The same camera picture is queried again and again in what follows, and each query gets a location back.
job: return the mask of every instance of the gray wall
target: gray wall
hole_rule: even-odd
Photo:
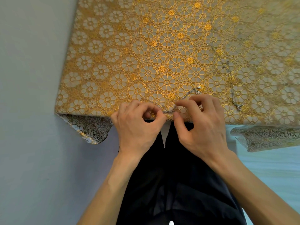
[[[75,224],[117,154],[53,112],[76,3],[0,0],[1,225]]]

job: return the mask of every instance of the left hand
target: left hand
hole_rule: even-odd
[[[150,111],[156,118],[153,122],[147,123],[143,117],[150,118]],[[158,106],[150,102],[141,103],[138,100],[122,103],[119,110],[110,118],[119,134],[119,153],[138,161],[154,143],[167,120]]]

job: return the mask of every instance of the light blue surface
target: light blue surface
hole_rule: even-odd
[[[227,125],[227,131],[232,127],[236,126]],[[227,141],[236,144],[237,155],[249,170],[300,212],[300,146],[247,152],[233,136],[227,136]],[[253,224],[248,217],[247,224]]]

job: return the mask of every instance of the hand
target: hand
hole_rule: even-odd
[[[194,155],[209,163],[227,152],[224,109],[219,99],[207,94],[175,102],[184,106],[192,116],[194,128],[188,131],[182,117],[174,112],[174,125],[180,143]]]
[[[143,117],[150,118],[150,111],[156,114],[156,118],[147,123]],[[119,152],[139,161],[154,143],[167,117],[153,103],[133,100],[122,103],[119,110],[111,115],[111,120],[119,134]]]

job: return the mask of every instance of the tablecloth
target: tablecloth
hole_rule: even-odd
[[[55,112],[98,144],[120,103],[170,110],[200,86],[227,124],[256,125],[232,131],[249,151],[300,145],[299,2],[79,0]]]

